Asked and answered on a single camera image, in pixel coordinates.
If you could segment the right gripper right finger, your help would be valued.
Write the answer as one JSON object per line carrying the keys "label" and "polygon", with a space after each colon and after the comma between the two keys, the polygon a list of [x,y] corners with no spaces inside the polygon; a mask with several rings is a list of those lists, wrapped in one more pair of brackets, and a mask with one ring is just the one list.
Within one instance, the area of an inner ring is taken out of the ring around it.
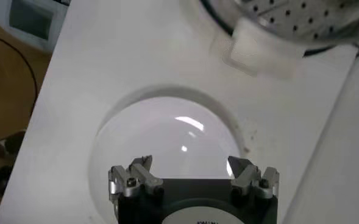
{"label": "right gripper right finger", "polygon": [[240,195],[253,193],[257,198],[279,196],[279,172],[274,167],[267,167],[264,172],[250,160],[234,156],[228,157],[228,164],[235,177],[231,186],[238,189]]}

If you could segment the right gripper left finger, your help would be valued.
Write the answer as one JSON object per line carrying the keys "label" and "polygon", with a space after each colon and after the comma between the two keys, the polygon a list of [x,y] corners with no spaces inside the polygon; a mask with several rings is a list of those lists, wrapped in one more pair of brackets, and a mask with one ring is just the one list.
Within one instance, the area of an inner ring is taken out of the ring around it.
{"label": "right gripper left finger", "polygon": [[164,194],[163,180],[150,173],[152,155],[135,158],[127,168],[112,166],[108,171],[108,195],[110,198],[137,197],[144,190],[148,195]]}

